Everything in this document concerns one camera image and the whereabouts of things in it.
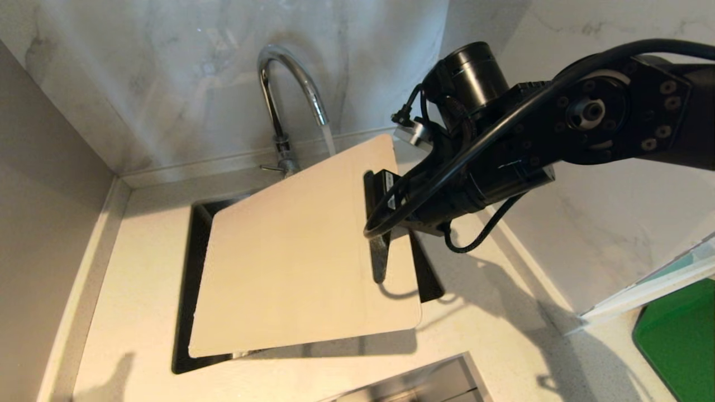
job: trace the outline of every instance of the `sink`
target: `sink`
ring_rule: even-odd
[[[184,276],[179,297],[177,329],[174,337],[174,355],[172,357],[172,372],[174,374],[186,373],[232,358],[231,354],[192,358],[189,356],[189,340],[191,339],[191,329],[194,325],[194,311],[199,297],[199,286],[201,285],[201,275],[204,270],[206,247],[209,244],[213,217],[220,210],[248,198],[251,194],[240,195],[228,200],[199,203],[191,209],[189,244],[184,261]]]

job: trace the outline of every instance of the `wall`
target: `wall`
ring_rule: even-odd
[[[274,41],[299,50],[333,134],[392,126],[436,60],[447,8],[446,0],[0,1],[0,39],[126,174],[271,148],[256,61]],[[276,70],[285,129],[297,142],[322,138],[297,84]]]
[[[0,42],[0,400],[33,401],[113,174]]]
[[[550,79],[583,56],[637,39],[715,43],[712,0],[460,0],[446,24],[441,54],[486,40],[509,84]],[[526,195],[506,222],[577,311],[715,230],[713,172],[642,160],[555,168],[556,183]]]

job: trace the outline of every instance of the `marble backsplash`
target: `marble backsplash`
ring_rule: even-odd
[[[267,149],[258,52],[295,50],[334,135],[392,125],[435,62],[447,1],[0,1],[0,39],[119,174]],[[284,126],[321,138],[273,67]]]

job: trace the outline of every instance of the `running water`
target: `running water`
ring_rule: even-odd
[[[332,134],[330,133],[330,125],[326,124],[321,127],[322,129],[322,136],[325,138],[325,144],[327,145],[327,151],[330,153],[330,156],[335,156],[335,144],[332,142]]]

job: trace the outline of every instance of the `green mat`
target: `green mat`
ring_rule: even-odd
[[[678,401],[715,401],[715,281],[648,304],[633,341]]]

